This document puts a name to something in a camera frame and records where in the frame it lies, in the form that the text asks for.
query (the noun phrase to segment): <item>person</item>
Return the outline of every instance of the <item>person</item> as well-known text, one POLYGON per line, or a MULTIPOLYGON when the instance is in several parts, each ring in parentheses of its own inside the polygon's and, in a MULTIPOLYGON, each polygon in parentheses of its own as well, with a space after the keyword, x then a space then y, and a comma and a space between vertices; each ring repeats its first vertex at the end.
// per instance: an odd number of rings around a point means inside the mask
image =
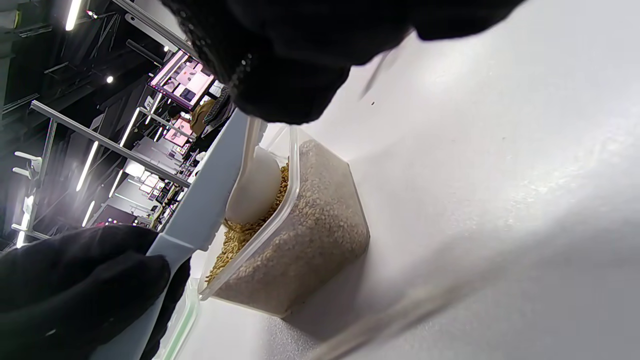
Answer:
MULTIPOLYGON (((162 0, 240 110, 288 124, 317 119, 352 65, 399 45, 410 29, 423 40, 474 35, 522 2, 162 0)), ((87 359, 168 286, 143 355, 150 359, 188 262, 170 279, 162 257, 144 256, 156 234, 133 228, 84 229, 1 256, 0 359, 87 359)))

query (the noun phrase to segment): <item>grain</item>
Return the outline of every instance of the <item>grain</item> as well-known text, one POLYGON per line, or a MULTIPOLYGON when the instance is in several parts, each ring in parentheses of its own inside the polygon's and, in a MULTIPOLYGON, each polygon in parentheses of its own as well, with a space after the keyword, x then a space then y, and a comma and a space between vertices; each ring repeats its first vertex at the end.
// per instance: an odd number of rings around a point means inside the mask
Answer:
POLYGON ((364 254, 369 229, 349 165, 308 140, 299 175, 291 212, 213 296, 285 316, 364 254))
POLYGON ((229 261, 233 260, 249 240, 253 238, 253 235, 255 235, 255 233, 257 233, 267 221, 269 221, 273 216, 273 213, 276 212, 282 203, 282 199, 284 199, 284 195, 287 193, 288 186, 289 164, 286 164, 280 168, 280 189, 278 190, 278 195, 276 196, 273 205, 271 205, 271 208, 266 215, 261 217, 258 221, 250 224, 233 224, 225 219, 224 224, 227 228, 227 231, 225 231, 225 241, 223 242, 220 255, 216 258, 216 263, 207 276, 207 284, 220 274, 225 266, 229 264, 229 261))

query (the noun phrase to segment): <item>ceiling light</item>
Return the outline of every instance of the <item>ceiling light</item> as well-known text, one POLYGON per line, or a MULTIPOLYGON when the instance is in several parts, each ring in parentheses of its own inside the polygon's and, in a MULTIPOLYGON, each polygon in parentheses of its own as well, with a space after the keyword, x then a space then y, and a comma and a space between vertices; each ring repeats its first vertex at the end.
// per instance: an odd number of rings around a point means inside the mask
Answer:
POLYGON ((86 222, 89 221, 89 215, 91 215, 91 210, 93 210, 93 205, 95 205, 95 200, 91 201, 89 205, 89 210, 86 211, 86 215, 84 216, 84 221, 82 221, 82 227, 86 226, 86 222))
POLYGON ((91 165, 91 160, 93 160, 93 156, 95 155, 95 151, 98 149, 98 142, 93 143, 93 147, 91 148, 91 152, 89 152, 89 158, 86 160, 84 164, 84 169, 82 170, 82 174, 80 175, 80 181, 78 181, 78 186, 76 186, 76 191, 80 191, 82 188, 82 184, 84 179, 86 178, 86 173, 89 171, 89 165, 91 165))
POLYGON ((156 138, 154 139, 154 142, 158 141, 158 138, 160 137, 160 133, 162 133, 161 127, 158 129, 158 134, 156 134, 156 138))
POLYGON ((78 11, 80 10, 80 4, 82 0, 71 0, 71 7, 69 8, 69 15, 67 16, 67 26, 65 30, 71 31, 76 26, 76 19, 78 18, 78 11))
POLYGON ((120 181, 120 176, 122 176, 122 170, 116 176, 116 182, 113 183, 113 187, 111 187, 111 191, 109 192, 109 197, 113 196, 113 193, 116 191, 116 187, 118 187, 118 181, 120 181))
POLYGON ((158 103, 160 102, 160 99, 162 99, 162 94, 158 94, 158 97, 156 97, 156 100, 154 101, 154 104, 151 106, 151 111, 149 112, 149 115, 147 116, 147 120, 145 121, 145 124, 148 124, 149 120, 151 120, 151 114, 153 114, 154 111, 156 110, 156 107, 158 106, 158 103))
POLYGON ((133 113, 133 116, 131 117, 131 121, 127 126, 127 130, 125 130, 122 140, 120 141, 120 146, 124 146, 124 142, 127 140, 127 136, 129 136, 129 132, 131 131, 131 127, 133 126, 133 123, 136 121, 136 117, 138 116, 139 111, 140 111, 140 108, 136 108, 136 111, 133 113))

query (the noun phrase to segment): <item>plastic container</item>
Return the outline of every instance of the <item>plastic container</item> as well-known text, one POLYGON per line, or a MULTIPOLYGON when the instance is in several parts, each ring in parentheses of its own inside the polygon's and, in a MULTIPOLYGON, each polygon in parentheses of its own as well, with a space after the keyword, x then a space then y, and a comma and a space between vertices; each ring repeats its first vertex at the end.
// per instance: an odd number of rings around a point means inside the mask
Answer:
POLYGON ((175 311, 169 320, 166 334, 160 340, 160 348, 154 360, 174 360, 187 338, 193 323, 198 316, 200 302, 198 301, 198 283, 190 279, 184 288, 184 295, 175 306, 175 311))
POLYGON ((283 317, 365 253, 369 228, 349 165, 297 127, 268 149, 289 160, 289 186, 269 221, 208 285, 204 283, 224 241, 209 249, 198 290, 283 317))

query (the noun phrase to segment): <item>monitor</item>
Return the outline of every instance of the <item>monitor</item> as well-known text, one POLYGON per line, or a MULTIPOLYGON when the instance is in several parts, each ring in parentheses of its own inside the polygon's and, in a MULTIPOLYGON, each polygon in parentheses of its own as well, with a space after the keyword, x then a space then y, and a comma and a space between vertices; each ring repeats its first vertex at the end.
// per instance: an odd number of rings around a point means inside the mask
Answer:
MULTIPOLYGON (((175 126, 178 129, 182 130, 182 132, 184 132, 186 134, 191 135, 191 133, 192 133, 191 126, 189 126, 189 122, 186 121, 186 119, 183 119, 182 117, 179 118, 178 120, 176 120, 175 124, 173 126, 175 126)), ((184 144, 187 142, 187 140, 189 140, 188 137, 180 134, 179 132, 177 132, 174 129, 169 129, 169 132, 164 136, 164 138, 169 140, 169 141, 171 141, 175 145, 180 146, 180 147, 184 146, 184 144)))
POLYGON ((148 84, 170 100, 193 111, 215 79, 198 60, 178 50, 148 84))

